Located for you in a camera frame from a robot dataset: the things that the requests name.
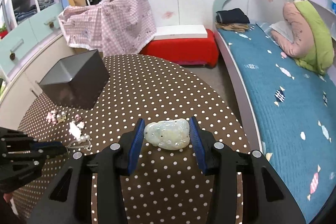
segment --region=gray floor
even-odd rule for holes
[[[221,55],[214,68],[204,66],[184,66],[188,70],[198,75],[208,85],[210,85],[231,108],[241,124],[241,117],[237,104],[235,92],[232,87],[229,73]]]

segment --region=cabinet door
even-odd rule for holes
[[[36,99],[33,86],[25,73],[9,87],[0,104],[0,127],[17,130],[28,108]]]
[[[60,3],[56,3],[33,15],[29,21],[38,42],[60,28],[57,16],[63,11]]]
[[[0,41],[0,65],[5,74],[16,66],[20,59],[37,44],[29,20],[22,22]],[[15,59],[9,56],[13,52]]]
[[[47,72],[58,60],[73,54],[75,54],[74,49],[69,47],[64,36],[61,36],[28,66],[25,73],[35,87],[35,91],[38,95],[42,93],[38,83],[43,79]]]

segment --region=blue mattress cover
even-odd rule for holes
[[[263,152],[272,155],[269,162],[309,223],[336,184],[336,87],[328,75],[282,58],[281,48],[257,25],[244,34],[218,32],[244,80]]]

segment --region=round table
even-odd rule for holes
[[[91,110],[54,105],[41,94],[21,121],[19,130],[39,141],[58,140],[67,145],[74,137],[68,133],[76,114],[92,138],[96,153],[131,131],[139,117],[146,124],[161,120],[196,116],[201,128],[214,133],[217,141],[247,153],[249,145],[242,127],[221,97],[197,75],[172,62],[143,55],[117,55],[103,58],[110,80]],[[51,125],[46,115],[51,110],[68,112],[66,122]],[[17,209],[28,218],[48,183],[57,174],[66,156],[47,160],[42,177],[18,189]],[[242,179],[238,176],[236,223],[242,222]],[[92,222],[96,213],[97,175],[92,185]],[[121,177],[125,210],[129,224],[206,222],[212,195],[213,177],[201,174],[191,143],[181,150],[164,150],[144,140],[137,169]]]

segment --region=dark glossy box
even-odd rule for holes
[[[59,60],[40,82],[54,104],[92,109],[110,78],[98,50]]]

